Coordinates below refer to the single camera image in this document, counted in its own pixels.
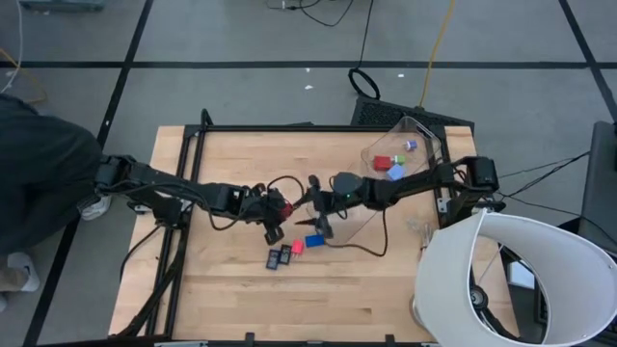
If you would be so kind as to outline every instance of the yellow cable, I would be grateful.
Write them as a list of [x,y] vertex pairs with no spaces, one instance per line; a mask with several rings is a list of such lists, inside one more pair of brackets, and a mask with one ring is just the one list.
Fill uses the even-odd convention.
[[[11,57],[11,55],[9,53],[7,53],[7,51],[5,51],[4,49],[0,48],[0,54],[2,54],[5,58],[7,58],[7,60],[9,62],[11,62],[11,64],[13,64],[13,66],[15,68],[18,68],[19,65],[17,64],[17,62],[13,59],[13,57]],[[28,76],[28,78],[32,81],[32,83],[37,87],[37,89],[39,89],[39,91],[42,93],[41,97],[38,97],[36,99],[33,100],[25,100],[27,103],[38,103],[38,102],[43,102],[47,99],[47,92],[45,91],[45,88],[42,86],[42,84],[39,82],[39,80],[33,76],[30,72],[28,72],[27,69],[21,67],[19,69],[19,71],[23,74],[25,74],[26,76]]]
[[422,107],[424,103],[424,97],[426,96],[426,90],[428,90],[428,81],[431,79],[431,69],[433,68],[433,62],[435,61],[435,56],[437,55],[437,48],[442,43],[443,33],[445,32],[445,28],[447,28],[447,23],[450,21],[450,17],[452,16],[452,10],[454,10],[454,0],[450,0],[450,6],[447,8],[447,13],[445,14],[445,18],[443,19],[442,28],[440,29],[440,33],[437,35],[437,41],[435,41],[435,46],[433,46],[433,53],[431,53],[431,59],[428,61],[428,68],[426,69],[426,75],[424,76],[424,88],[422,88],[422,97],[420,98],[419,106]]

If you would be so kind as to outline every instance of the black cable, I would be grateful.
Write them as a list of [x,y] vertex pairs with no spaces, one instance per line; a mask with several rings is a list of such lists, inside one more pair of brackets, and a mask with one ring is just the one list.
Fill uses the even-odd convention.
[[326,240],[326,246],[331,247],[331,248],[338,248],[338,249],[342,249],[342,248],[356,248],[356,249],[365,251],[368,254],[375,255],[375,256],[378,256],[378,257],[382,257],[382,256],[386,255],[386,253],[388,252],[388,226],[386,224],[386,210],[384,210],[384,212],[382,213],[382,220],[384,222],[384,238],[385,238],[385,241],[384,241],[384,250],[380,254],[378,254],[375,251],[371,251],[370,249],[368,249],[365,246],[361,246],[361,245],[357,245],[357,244],[333,245],[333,244],[330,244]]
[[364,47],[366,46],[366,37],[368,36],[368,24],[370,23],[370,15],[373,13],[373,0],[370,0],[370,5],[368,6],[368,14],[366,15],[366,25],[364,26],[364,38],[362,39],[362,50],[360,51],[360,59],[358,60],[358,64],[356,68],[359,68],[362,64],[362,60],[364,59]]
[[276,182],[282,180],[282,179],[291,179],[296,181],[296,183],[298,183],[298,185],[300,186],[300,199],[304,196],[305,194],[305,186],[302,184],[302,182],[300,181],[300,179],[298,179],[297,177],[294,177],[292,175],[286,174],[286,175],[282,175],[281,177],[277,177],[273,180],[270,181],[270,183],[268,183],[268,185],[266,186],[266,190],[269,190],[270,187],[275,184]]
[[[105,188],[105,190],[108,191],[110,189],[114,189],[114,188],[119,187],[119,186],[121,186],[122,184],[125,184],[125,183],[129,183],[130,184],[131,182],[130,181],[122,181],[120,183],[114,184],[113,186]],[[156,187],[179,187],[179,188],[181,188],[183,190],[187,190],[187,191],[193,193],[194,194],[194,196],[193,196],[194,199],[200,200],[201,202],[206,203],[205,199],[201,196],[201,193],[199,193],[195,189],[193,189],[193,188],[191,188],[189,186],[186,186],[184,184],[181,184],[181,183],[173,183],[173,182],[145,184],[145,185],[142,185],[142,186],[139,186],[139,187],[136,187],[136,188],[125,189],[123,191],[114,191],[114,192],[111,192],[111,193],[110,192],[103,192],[103,193],[107,194],[107,195],[118,195],[118,194],[128,195],[128,194],[132,194],[132,193],[136,193],[136,192],[140,192],[140,191],[143,191],[143,190],[146,190],[146,189],[151,189],[151,188],[156,188]]]
[[341,215],[340,211],[337,210],[336,215],[338,216],[338,218],[344,221],[347,219],[347,217],[349,217],[349,215],[347,214],[347,206],[345,206],[343,201],[340,200],[340,196],[335,192],[335,186],[332,183],[334,179],[335,179],[334,176],[330,176],[330,179],[328,180],[328,182],[330,183],[330,189],[332,189],[336,202],[338,202],[343,207],[343,212],[345,212],[344,215]]
[[336,25],[338,25],[338,23],[340,23],[340,21],[341,21],[341,20],[345,17],[345,15],[349,12],[349,9],[351,9],[351,6],[354,4],[354,1],[355,1],[355,0],[349,0],[349,5],[347,5],[347,9],[345,9],[345,12],[343,12],[343,14],[340,16],[340,18],[339,18],[339,19],[338,19],[338,20],[337,20],[334,24],[330,24],[330,23],[323,22],[323,21],[321,21],[321,20],[319,20],[319,19],[315,18],[314,16],[310,15],[310,14],[309,14],[309,13],[305,10],[305,9],[307,9],[307,8],[309,8],[309,7],[313,7],[313,6],[317,5],[318,3],[320,3],[320,2],[321,2],[321,0],[317,0],[317,1],[315,1],[315,3],[310,4],[309,6],[303,6],[303,5],[302,5],[303,0],[300,0],[300,6],[298,7],[298,9],[299,9],[300,11],[302,11],[302,13],[304,13],[304,14],[305,14],[305,16],[307,16],[308,18],[310,18],[310,19],[312,19],[312,20],[316,21],[317,23],[319,23],[319,24],[321,24],[321,25],[323,25],[323,26],[327,26],[327,27],[330,27],[330,28],[334,28],[334,27],[336,27]]
[[564,164],[562,164],[562,165],[559,165],[559,166],[557,166],[557,167],[553,168],[553,169],[552,169],[551,171],[549,171],[548,173],[545,173],[545,174],[541,175],[540,177],[538,177],[538,178],[536,178],[536,179],[532,180],[531,182],[529,182],[529,183],[525,184],[525,185],[523,186],[523,188],[520,188],[519,190],[517,190],[517,191],[516,191],[516,192],[514,192],[514,193],[511,193],[511,194],[501,194],[501,195],[503,195],[504,197],[507,197],[507,198],[512,198],[512,197],[514,197],[515,195],[520,194],[520,193],[524,192],[525,190],[527,190],[527,189],[529,189],[529,188],[533,187],[534,185],[536,185],[536,184],[540,183],[540,182],[541,182],[542,180],[544,180],[545,178],[549,177],[549,176],[550,176],[550,175],[552,175],[552,174],[555,174],[555,173],[556,173],[556,172],[558,172],[559,170],[561,170],[561,169],[563,169],[563,168],[567,167],[568,165],[570,165],[570,164],[572,164],[572,163],[576,162],[577,160],[579,160],[580,158],[582,158],[582,157],[584,157],[584,156],[586,156],[586,155],[588,155],[588,154],[589,154],[589,152],[587,151],[587,152],[582,153],[582,154],[581,154],[581,155],[579,155],[579,156],[576,156],[576,157],[574,157],[574,158],[570,159],[570,160],[569,160],[569,161],[567,161],[566,163],[564,163]]
[[[302,182],[300,182],[300,180],[294,176],[291,175],[284,175],[281,177],[277,177],[275,179],[273,179],[272,181],[270,181],[270,183],[268,183],[267,188],[266,189],[270,189],[270,187],[276,183],[277,181],[284,179],[284,178],[288,178],[288,179],[293,179],[295,180],[298,185],[300,186],[301,189],[301,196],[304,194],[304,186],[302,185]],[[145,189],[150,189],[150,188],[155,188],[155,187],[179,187],[180,189],[186,190],[188,192],[191,192],[193,194],[192,198],[195,200],[198,200],[199,202],[201,202],[201,208],[203,210],[205,210],[208,214],[208,219],[210,220],[210,225],[212,226],[213,229],[217,230],[217,231],[224,231],[229,229],[230,227],[233,227],[236,223],[238,223],[240,220],[242,220],[242,218],[247,214],[247,212],[249,211],[249,209],[251,208],[251,206],[253,206],[254,204],[258,203],[258,201],[255,201],[254,203],[250,204],[249,206],[246,207],[246,209],[240,213],[238,216],[236,216],[236,218],[234,218],[229,224],[225,225],[224,227],[218,227],[215,223],[214,223],[214,217],[212,216],[212,211],[210,210],[210,205],[207,203],[206,199],[201,195],[200,192],[196,191],[195,189],[188,187],[186,185],[180,184],[180,183],[154,183],[154,184],[147,184],[147,185],[143,185],[137,188],[132,188],[132,189],[127,189],[124,191],[119,191],[119,192],[114,192],[114,194],[122,194],[122,195],[126,195],[126,194],[131,194],[131,193],[135,193],[141,190],[145,190]]]
[[544,164],[544,165],[537,166],[537,167],[534,167],[534,168],[531,168],[531,169],[525,169],[525,170],[520,170],[520,171],[517,171],[517,172],[514,172],[514,173],[504,174],[504,175],[499,176],[498,178],[502,179],[502,178],[510,177],[510,176],[513,176],[513,175],[516,175],[516,174],[531,173],[531,172],[536,171],[536,170],[540,170],[540,169],[543,169],[543,168],[546,168],[546,167],[549,167],[549,166],[553,166],[553,165],[561,164],[561,163],[569,161],[569,160],[573,160],[574,158],[575,157],[557,160],[557,161],[554,161],[552,163]]
[[606,232],[606,230],[604,230],[602,227],[600,227],[600,226],[599,226],[596,222],[594,222],[594,221],[590,220],[589,218],[587,218],[587,217],[585,217],[585,216],[582,216],[582,215],[580,215],[580,214],[578,214],[578,213],[575,213],[575,212],[570,212],[570,211],[566,211],[566,210],[562,210],[562,209],[559,209],[559,208],[554,208],[554,207],[550,207],[550,206],[544,206],[544,205],[539,204],[539,203],[527,202],[527,201],[525,201],[525,200],[521,200],[521,199],[519,199],[519,198],[514,198],[514,197],[504,196],[503,194],[501,194],[501,193],[499,193],[499,192],[497,192],[497,194],[499,194],[499,195],[503,196],[504,198],[512,199],[512,200],[514,200],[514,201],[518,201],[518,202],[520,202],[520,203],[523,203],[523,204],[526,204],[526,205],[529,205],[529,206],[534,206],[534,207],[545,208],[545,209],[547,209],[547,210],[551,210],[551,211],[555,211],[555,212],[561,212],[561,213],[569,214],[569,215],[571,215],[571,216],[577,216],[577,217],[579,217],[579,218],[581,218],[581,219],[583,219],[583,220],[585,220],[585,221],[589,222],[589,223],[590,223],[591,225],[593,225],[594,227],[596,227],[599,231],[601,231],[601,232],[602,232],[602,234],[604,234],[604,236],[606,236],[606,238],[608,238],[608,239],[609,239],[612,243],[614,243],[615,245],[617,245],[617,240],[615,240],[615,238],[614,238],[614,237],[612,237],[612,236],[611,236],[608,232]]
[[[360,59],[358,60],[358,64],[356,65],[356,67],[349,69],[349,71],[347,72],[347,78],[349,78],[349,83],[351,83],[351,86],[354,89],[354,91],[356,91],[356,93],[364,97],[379,100],[382,97],[382,95],[379,91],[379,87],[377,86],[377,83],[375,83],[375,81],[373,81],[373,79],[370,78],[370,76],[366,72],[360,70],[360,66],[362,65],[362,60],[364,59],[364,48],[366,46],[366,37],[368,36],[368,25],[370,23],[370,15],[373,13],[373,2],[374,0],[370,0],[370,6],[368,7],[368,15],[366,16],[366,25],[364,26],[364,38],[362,39],[362,50],[360,51]],[[358,83],[356,83],[356,80],[354,79],[354,74],[358,74],[366,83],[368,83],[370,88],[373,89],[373,92],[375,92],[375,96],[371,96],[365,93],[360,88],[360,86],[358,86]]]
[[467,180],[467,173],[464,172],[463,170],[457,170],[456,174],[459,175],[459,177],[461,177],[463,182],[465,182]]
[[161,228],[161,226],[156,226],[151,232],[148,233],[148,235],[144,236],[143,239],[141,239],[135,246],[133,246],[133,248],[131,248],[130,251],[128,251],[128,253],[124,256],[124,260],[122,261],[122,265],[120,266],[120,280],[122,280],[122,275],[124,274],[124,266],[126,266],[126,262],[128,261],[128,259],[131,257],[131,255],[135,253],[135,251],[137,251],[137,249],[142,247],[142,245],[144,245],[144,243],[146,243],[146,241],[150,237],[152,237],[152,235],[154,235],[154,233],[159,228]]

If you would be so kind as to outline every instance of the floor tile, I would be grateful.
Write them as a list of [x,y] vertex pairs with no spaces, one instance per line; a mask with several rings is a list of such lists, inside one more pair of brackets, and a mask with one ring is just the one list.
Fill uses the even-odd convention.
[[[449,1],[376,1],[367,60],[427,61]],[[437,61],[583,61],[556,1],[457,1]]]
[[346,69],[134,69],[107,151],[148,161],[159,125],[349,124],[356,96]]
[[617,2],[569,0],[568,3],[596,61],[617,61]]
[[3,346],[21,346],[39,303],[62,232],[57,232],[27,253],[32,257],[40,278],[40,288],[34,293],[4,293],[9,306],[0,313],[0,336]]
[[[98,13],[36,13],[23,10],[26,61],[123,61],[144,0],[107,0]],[[0,3],[0,48],[19,51],[14,0]]]
[[[8,71],[0,69],[0,85],[3,87],[8,82]],[[41,114],[72,121],[96,136],[118,79],[117,69],[33,68],[28,72],[47,93],[44,102],[34,104]],[[44,96],[38,85],[24,73],[17,75],[8,93],[26,101]]]
[[608,84],[608,87],[613,91],[613,95],[617,93],[617,70],[606,69],[602,70],[602,75]]
[[[330,21],[346,5],[324,1],[307,11]],[[269,10],[264,1],[157,0],[136,60],[356,60],[367,9],[367,1],[357,1],[338,26],[327,28],[300,11]]]
[[99,219],[80,222],[39,344],[107,337],[134,224],[124,199]]
[[[475,121],[475,143],[509,174],[577,156],[591,146],[594,122],[610,121],[589,70],[436,70],[426,109]],[[545,173],[501,180],[511,193]],[[580,213],[586,159],[519,198]],[[560,224],[573,217],[510,201],[507,213]]]

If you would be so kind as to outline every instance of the wooden table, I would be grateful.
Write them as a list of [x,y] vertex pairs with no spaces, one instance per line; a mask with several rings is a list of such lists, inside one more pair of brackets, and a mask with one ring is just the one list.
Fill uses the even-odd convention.
[[[173,174],[183,127],[159,128],[150,165]],[[379,133],[359,132],[212,132],[205,137],[200,182],[229,182],[253,186],[292,174],[303,182],[309,174],[322,179],[345,171],[360,149]],[[447,127],[452,160],[475,154],[467,127]],[[189,157],[189,173],[192,158]],[[299,195],[292,181],[277,185],[290,200]],[[312,233],[295,226],[308,217],[303,208],[282,225],[284,243]],[[381,216],[373,218],[353,242],[380,251],[384,244]],[[433,192],[401,200],[388,210],[389,251],[377,258],[355,249],[308,249],[289,266],[265,269],[269,247],[262,226],[238,224],[226,231],[211,228],[207,215],[193,215],[184,265],[174,339],[242,340],[246,332],[257,340],[430,341],[409,312],[420,247],[409,219],[437,227]],[[219,225],[226,221],[215,219]],[[153,226],[151,216],[137,219],[131,246]],[[151,292],[162,243],[162,232],[128,261],[111,322],[110,334],[124,328]],[[479,240],[473,269],[479,277],[497,250],[496,243]],[[482,286],[491,310],[511,333],[517,334],[512,303],[500,258]],[[161,301],[157,331],[162,332],[168,297]]]

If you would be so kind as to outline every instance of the blue block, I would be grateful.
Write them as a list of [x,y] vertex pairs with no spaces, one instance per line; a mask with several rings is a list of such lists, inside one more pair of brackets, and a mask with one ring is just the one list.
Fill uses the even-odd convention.
[[407,150],[413,150],[417,148],[417,142],[416,140],[410,140],[408,142],[405,143],[405,148]]
[[323,246],[326,244],[324,235],[309,235],[305,237],[305,245],[308,247]]
[[390,180],[397,180],[402,178],[405,175],[405,168],[400,165],[394,165],[390,170],[388,170],[388,177]]

